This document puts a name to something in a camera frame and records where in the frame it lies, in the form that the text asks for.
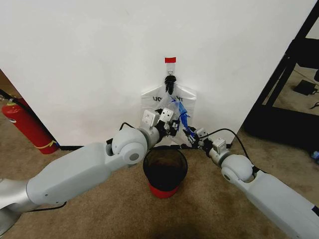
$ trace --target beige carpet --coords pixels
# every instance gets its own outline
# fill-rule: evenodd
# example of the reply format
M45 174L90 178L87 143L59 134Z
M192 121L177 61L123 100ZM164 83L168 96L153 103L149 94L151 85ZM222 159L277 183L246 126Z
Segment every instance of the beige carpet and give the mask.
M14 92L10 86L5 87ZM67 154L41 154L2 114L0 132L2 178L28 179L50 161ZM319 165L306 152L244 132L239 136L255 165L319 205ZM232 150L242 154L237 142ZM70 200L63 209L25 213L3 238L286 238L241 191L223 179L220 169L203 152L182 152L189 164L188 174L169 199L158 199L150 193L139 163L115 172L107 182Z

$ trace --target black hook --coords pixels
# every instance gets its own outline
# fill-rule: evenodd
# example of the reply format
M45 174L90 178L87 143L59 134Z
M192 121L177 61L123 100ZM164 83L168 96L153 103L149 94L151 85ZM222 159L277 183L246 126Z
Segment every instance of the black hook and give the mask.
M166 92L171 95L174 91L174 83L176 81L176 77L173 75L166 76L165 78L165 85L166 85Z

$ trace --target trash can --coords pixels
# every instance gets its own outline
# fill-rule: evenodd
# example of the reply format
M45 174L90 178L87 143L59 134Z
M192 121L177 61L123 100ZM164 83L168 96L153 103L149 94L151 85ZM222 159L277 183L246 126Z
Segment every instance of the trash can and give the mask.
M152 149L143 162L150 190L158 198L174 195L185 178L187 169L185 156L176 149Z

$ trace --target white wall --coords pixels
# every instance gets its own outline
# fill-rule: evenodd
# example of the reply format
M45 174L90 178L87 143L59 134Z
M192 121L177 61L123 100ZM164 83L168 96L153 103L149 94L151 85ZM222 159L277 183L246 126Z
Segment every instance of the white wall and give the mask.
M314 3L2 0L0 67L61 145L138 126L164 56L197 91L194 126L237 131Z

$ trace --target red trash can base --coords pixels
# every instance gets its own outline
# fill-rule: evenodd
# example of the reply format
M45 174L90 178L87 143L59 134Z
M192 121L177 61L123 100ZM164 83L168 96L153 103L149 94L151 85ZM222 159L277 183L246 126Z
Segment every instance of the red trash can base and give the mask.
M158 197L158 198L169 198L169 197L173 196L179 188L179 186L177 186L173 190L166 192L166 191L161 191L161 190L153 187L150 183L149 183L149 187L150 187L150 190L153 193L153 195Z

